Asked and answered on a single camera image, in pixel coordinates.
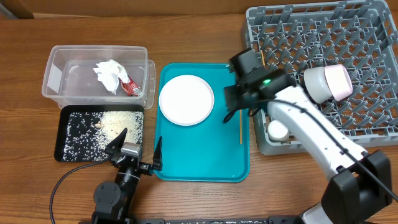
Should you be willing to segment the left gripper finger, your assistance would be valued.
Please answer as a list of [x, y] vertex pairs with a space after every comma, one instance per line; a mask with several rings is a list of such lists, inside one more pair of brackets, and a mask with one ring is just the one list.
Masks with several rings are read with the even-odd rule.
[[106, 145], [104, 152], [106, 154], [114, 154], [115, 152], [120, 152], [125, 142], [126, 134], [127, 128], [124, 128], [115, 139], [113, 139], [108, 145]]
[[156, 148], [153, 155], [153, 169], [161, 171], [162, 170], [162, 136], [159, 137], [157, 141]]

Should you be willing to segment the wooden chopstick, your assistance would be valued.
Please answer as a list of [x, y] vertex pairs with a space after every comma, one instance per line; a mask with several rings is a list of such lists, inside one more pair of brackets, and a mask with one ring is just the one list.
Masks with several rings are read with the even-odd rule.
[[239, 143], [243, 144], [243, 112], [239, 110]]
[[261, 62], [262, 62], [262, 65], [263, 65], [263, 67], [265, 67], [265, 66], [266, 66], [266, 63], [265, 63], [265, 60], [264, 60], [263, 51], [261, 50], [260, 53], [261, 53]]

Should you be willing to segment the white paper cup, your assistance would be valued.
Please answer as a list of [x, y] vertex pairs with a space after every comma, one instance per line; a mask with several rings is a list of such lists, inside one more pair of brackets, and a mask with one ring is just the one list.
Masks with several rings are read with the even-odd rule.
[[273, 142], [287, 142], [290, 131], [278, 120], [272, 120], [267, 128], [269, 139]]

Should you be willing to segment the pink plate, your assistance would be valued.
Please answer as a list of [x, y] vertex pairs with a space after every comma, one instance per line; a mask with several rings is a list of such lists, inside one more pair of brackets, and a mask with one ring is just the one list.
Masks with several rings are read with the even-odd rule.
[[193, 126], [211, 113], [215, 96], [204, 79], [194, 75], [180, 75], [169, 80], [161, 89], [159, 108], [172, 123]]

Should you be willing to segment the red snack wrapper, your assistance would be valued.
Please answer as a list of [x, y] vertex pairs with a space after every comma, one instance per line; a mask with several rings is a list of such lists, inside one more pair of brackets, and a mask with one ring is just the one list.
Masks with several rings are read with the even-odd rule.
[[121, 80], [121, 86], [126, 92], [127, 96], [140, 96], [142, 94], [140, 87], [135, 83], [135, 81], [128, 77], [127, 80]]

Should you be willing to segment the white napkin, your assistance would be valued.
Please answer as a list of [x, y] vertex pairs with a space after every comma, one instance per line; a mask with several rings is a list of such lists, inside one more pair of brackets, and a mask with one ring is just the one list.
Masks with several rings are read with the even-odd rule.
[[115, 60], [97, 63], [93, 70], [98, 76], [98, 81], [114, 95], [117, 93], [119, 81], [130, 82], [126, 69]]

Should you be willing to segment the grey bowl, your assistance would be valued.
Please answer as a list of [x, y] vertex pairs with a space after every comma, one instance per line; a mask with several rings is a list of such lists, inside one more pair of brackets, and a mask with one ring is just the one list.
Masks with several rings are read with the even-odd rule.
[[326, 82], [324, 67], [306, 69], [303, 74], [303, 79], [305, 87], [314, 102], [320, 104], [332, 97]]

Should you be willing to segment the pink bowl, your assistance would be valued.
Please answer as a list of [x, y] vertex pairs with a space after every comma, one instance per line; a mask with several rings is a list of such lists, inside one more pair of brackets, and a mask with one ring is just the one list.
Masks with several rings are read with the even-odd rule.
[[343, 65], [326, 66], [325, 78], [329, 90], [336, 101], [340, 101], [352, 94], [353, 86], [351, 79]]

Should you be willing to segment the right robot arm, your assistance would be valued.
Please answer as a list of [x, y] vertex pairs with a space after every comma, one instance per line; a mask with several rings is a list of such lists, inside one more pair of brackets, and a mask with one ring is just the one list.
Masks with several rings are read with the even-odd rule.
[[259, 110], [281, 122], [322, 168], [328, 185], [320, 202], [295, 223], [366, 223], [397, 200], [391, 163], [381, 151], [365, 148], [343, 135], [316, 109], [295, 80], [283, 70], [257, 68], [241, 73], [224, 88], [227, 123], [239, 110]]

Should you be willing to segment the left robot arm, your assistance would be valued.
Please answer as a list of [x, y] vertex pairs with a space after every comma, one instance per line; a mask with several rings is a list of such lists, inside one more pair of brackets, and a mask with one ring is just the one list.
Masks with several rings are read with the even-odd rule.
[[126, 142], [126, 135], [125, 128], [105, 147], [104, 152], [118, 172], [114, 181], [102, 182], [95, 189], [92, 223], [139, 223], [129, 215], [129, 209], [141, 175], [152, 176], [155, 170], [162, 170], [162, 138], [157, 141], [150, 164], [141, 161], [142, 146]]

